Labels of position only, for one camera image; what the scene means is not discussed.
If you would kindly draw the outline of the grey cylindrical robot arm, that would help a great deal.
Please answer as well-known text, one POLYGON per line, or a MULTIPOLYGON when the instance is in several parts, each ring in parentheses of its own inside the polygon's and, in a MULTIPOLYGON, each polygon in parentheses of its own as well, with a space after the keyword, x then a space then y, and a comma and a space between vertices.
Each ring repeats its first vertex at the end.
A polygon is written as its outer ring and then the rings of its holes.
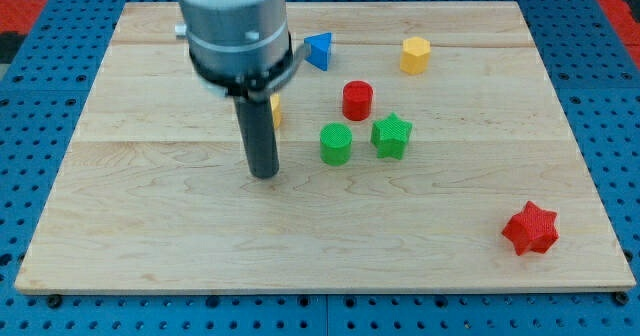
POLYGON ((199 76, 264 100, 291 76, 285 0, 178 0, 199 76))

